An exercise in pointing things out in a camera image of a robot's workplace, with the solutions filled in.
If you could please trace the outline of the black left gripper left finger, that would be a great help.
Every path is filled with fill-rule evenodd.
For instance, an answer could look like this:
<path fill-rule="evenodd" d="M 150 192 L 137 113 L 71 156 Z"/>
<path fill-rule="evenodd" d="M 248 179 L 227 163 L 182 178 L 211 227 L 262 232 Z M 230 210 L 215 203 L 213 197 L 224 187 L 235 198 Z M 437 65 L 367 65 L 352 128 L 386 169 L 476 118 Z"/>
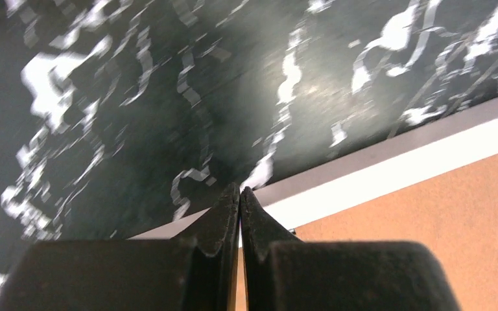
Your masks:
<path fill-rule="evenodd" d="M 239 198 L 238 186 L 227 186 L 166 240 L 37 243 L 0 286 L 0 310 L 228 310 Z"/>

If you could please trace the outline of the white picture frame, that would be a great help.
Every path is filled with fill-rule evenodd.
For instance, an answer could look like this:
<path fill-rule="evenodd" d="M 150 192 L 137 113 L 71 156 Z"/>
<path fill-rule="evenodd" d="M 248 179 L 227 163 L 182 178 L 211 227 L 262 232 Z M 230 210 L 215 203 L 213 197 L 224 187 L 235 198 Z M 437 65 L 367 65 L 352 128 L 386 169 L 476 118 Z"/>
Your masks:
<path fill-rule="evenodd" d="M 256 191 L 303 240 L 413 240 L 498 310 L 498 98 Z"/>

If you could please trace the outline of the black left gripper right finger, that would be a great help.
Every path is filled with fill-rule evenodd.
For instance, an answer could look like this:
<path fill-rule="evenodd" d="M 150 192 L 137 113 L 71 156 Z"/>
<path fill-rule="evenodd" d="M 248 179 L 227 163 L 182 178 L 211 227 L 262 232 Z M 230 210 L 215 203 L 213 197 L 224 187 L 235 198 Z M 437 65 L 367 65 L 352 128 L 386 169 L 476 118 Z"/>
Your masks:
<path fill-rule="evenodd" d="M 303 242 L 240 196 L 249 310 L 458 310 L 433 253 L 411 241 Z"/>

